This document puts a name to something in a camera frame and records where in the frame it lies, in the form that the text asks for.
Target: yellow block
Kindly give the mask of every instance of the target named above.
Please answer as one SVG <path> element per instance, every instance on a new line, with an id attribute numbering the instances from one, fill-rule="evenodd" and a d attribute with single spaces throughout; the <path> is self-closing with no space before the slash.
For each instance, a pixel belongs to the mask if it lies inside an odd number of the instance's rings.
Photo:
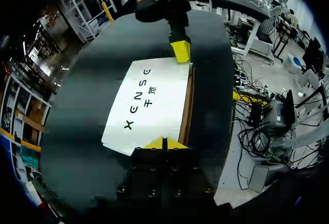
<path id="1" fill-rule="evenodd" d="M 258 102 L 258 103 L 262 103 L 262 106 L 265 106 L 267 104 L 267 102 L 265 102 L 264 100 L 256 99 L 256 98 L 253 98 L 253 97 L 247 96 L 247 95 L 241 95 L 241 94 L 236 93 L 235 91 L 233 91 L 233 99 L 236 101 L 244 101 L 247 103 L 251 103 L 251 101 Z"/>
<path id="2" fill-rule="evenodd" d="M 188 41 L 179 41 L 170 44 L 175 52 L 177 62 L 185 63 L 190 62 L 191 52 L 190 52 L 190 43 Z"/>
<path id="3" fill-rule="evenodd" d="M 178 143 L 176 140 L 171 138 L 167 138 L 167 144 L 168 144 L 168 149 L 187 148 L 186 146 L 182 145 L 181 143 Z M 162 148 L 162 138 L 158 138 L 154 140 L 153 142 L 146 145 L 144 148 Z"/>

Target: floor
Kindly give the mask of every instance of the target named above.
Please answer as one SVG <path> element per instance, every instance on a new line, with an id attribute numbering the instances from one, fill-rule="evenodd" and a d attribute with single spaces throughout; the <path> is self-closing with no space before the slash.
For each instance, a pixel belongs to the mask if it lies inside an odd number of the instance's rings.
<path id="1" fill-rule="evenodd" d="M 301 54 L 301 50 L 297 47 L 299 46 L 295 42 L 289 42 L 289 44 L 283 51 L 283 54 L 290 53 L 297 57 L 301 57 L 303 54 Z M 288 72 L 286 67 L 279 60 L 274 60 L 273 62 L 270 62 L 267 58 L 254 53 L 249 53 L 245 57 L 241 57 L 241 59 L 245 61 L 243 67 L 247 74 L 251 75 L 255 80 L 260 81 L 263 86 L 267 86 L 270 92 L 282 94 L 283 92 L 291 89 L 293 93 L 294 103 L 296 104 L 300 103 L 304 99 L 304 97 L 300 96 L 301 93 L 310 94 L 314 91 L 314 89 L 312 88 L 299 86 L 298 76 Z M 312 110 L 308 115 L 312 115 L 317 110 L 317 108 Z M 296 110 L 296 114 L 298 115 L 298 121 L 307 117 L 307 114 L 303 107 Z M 321 118 L 321 114 L 315 115 L 304 123 L 317 125 L 320 122 Z M 311 130 L 314 130 L 315 128 L 316 127 L 298 125 L 296 127 L 296 137 L 308 133 Z M 316 146 L 317 144 L 313 143 L 309 147 L 304 146 L 295 149 L 294 157 L 292 160 L 297 161 L 305 155 L 308 155 L 310 152 L 312 152 L 313 149 L 316 148 Z M 297 167 L 300 169 L 305 166 L 308 166 L 309 164 L 313 164 L 316 162 L 315 157 L 316 156 L 314 153 L 313 155 L 305 158 L 304 160 L 294 163 L 293 167 Z M 231 186 L 228 186 L 225 188 L 219 187 L 216 191 L 214 199 L 217 204 L 224 204 L 226 202 L 229 202 L 231 203 L 232 207 L 235 208 L 256 196 L 258 196 L 258 193 L 250 189 L 233 189 Z"/>

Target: wall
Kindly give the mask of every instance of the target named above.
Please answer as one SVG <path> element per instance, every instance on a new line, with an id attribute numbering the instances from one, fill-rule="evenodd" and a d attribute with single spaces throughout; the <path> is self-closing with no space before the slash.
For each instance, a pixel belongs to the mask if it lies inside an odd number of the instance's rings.
<path id="1" fill-rule="evenodd" d="M 299 28 L 307 31 L 312 39 L 316 37 L 319 40 L 323 51 L 326 53 L 325 40 L 322 36 L 321 30 L 314 20 L 313 13 L 308 8 L 308 5 L 303 0 L 289 0 L 287 6 L 294 11 L 295 17 L 299 21 Z"/>

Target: white floor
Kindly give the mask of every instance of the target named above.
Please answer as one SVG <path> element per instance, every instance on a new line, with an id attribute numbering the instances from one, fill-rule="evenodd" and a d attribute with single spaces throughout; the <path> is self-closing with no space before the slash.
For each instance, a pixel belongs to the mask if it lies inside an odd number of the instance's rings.
<path id="1" fill-rule="evenodd" d="M 242 57 L 242 59 L 246 61 L 243 64 L 243 67 L 247 74 L 252 74 L 252 77 L 255 80 L 260 81 L 263 86 L 266 85 L 268 87 L 268 90 L 281 94 L 291 89 L 293 93 L 294 103 L 298 104 L 303 100 L 303 98 L 299 96 L 299 93 L 305 92 L 305 88 L 300 87 L 296 83 L 295 79 L 297 79 L 298 77 L 288 72 L 286 67 L 279 60 L 274 61 L 272 65 L 266 58 L 252 53 L 249 53 L 246 57 Z M 312 115 L 312 113 L 316 112 L 317 110 L 318 109 L 312 110 L 309 115 Z M 303 112 L 303 107 L 301 107 L 299 110 L 296 110 L 296 113 L 299 114 L 298 120 L 303 119 L 307 116 L 307 114 Z M 311 120 L 305 121 L 305 123 L 313 125 L 318 124 L 321 120 L 321 117 L 322 115 L 314 116 Z M 304 133 L 310 132 L 315 128 L 316 127 L 298 125 L 296 127 L 296 137 Z M 296 161 L 302 158 L 303 156 L 308 155 L 310 152 L 312 152 L 312 149 L 314 148 L 317 148 L 316 143 L 310 145 L 309 147 L 305 146 L 296 149 L 294 158 L 291 158 L 291 160 Z M 315 160 L 315 156 L 316 153 L 305 158 L 302 161 L 294 163 L 292 167 L 298 167 L 300 169 L 305 166 L 308 166 L 309 164 L 314 164 L 317 162 Z M 231 186 L 220 186 L 216 191 L 214 199 L 218 205 L 229 202 L 232 207 L 235 208 L 256 196 L 258 196 L 258 193 L 250 189 L 241 190 L 240 188 L 232 189 Z"/>

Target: white shelving unit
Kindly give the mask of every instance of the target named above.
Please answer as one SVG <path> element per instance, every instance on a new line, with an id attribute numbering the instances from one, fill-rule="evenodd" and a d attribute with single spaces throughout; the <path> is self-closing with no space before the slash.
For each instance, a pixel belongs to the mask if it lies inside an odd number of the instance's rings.
<path id="1" fill-rule="evenodd" d="M 27 97 L 26 103 L 20 103 L 19 96 L 23 93 L 23 97 Z M 40 101 L 40 105 L 44 104 L 44 112 L 42 116 L 41 125 L 45 124 L 46 117 L 51 108 L 51 104 L 44 101 L 41 96 L 33 90 L 27 88 L 13 73 L 9 76 L 3 94 L 0 117 L 1 117 L 1 127 L 12 135 L 17 135 L 18 138 L 23 140 L 23 131 L 25 122 L 23 121 L 23 116 L 18 115 L 16 117 L 15 112 L 19 110 L 24 115 L 27 115 L 28 108 L 32 98 Z M 42 131 L 38 131 L 37 145 L 40 146 L 40 140 L 42 136 Z"/>
<path id="2" fill-rule="evenodd" d="M 107 8 L 112 8 L 114 12 L 117 12 L 113 0 L 109 0 L 109 2 L 111 5 Z M 66 19 L 83 43 L 95 39 L 100 30 L 104 28 L 102 25 L 98 26 L 97 18 L 104 14 L 105 11 L 101 6 L 101 1 L 97 0 L 97 3 L 101 12 L 92 17 L 84 0 L 61 0 L 62 10 Z"/>

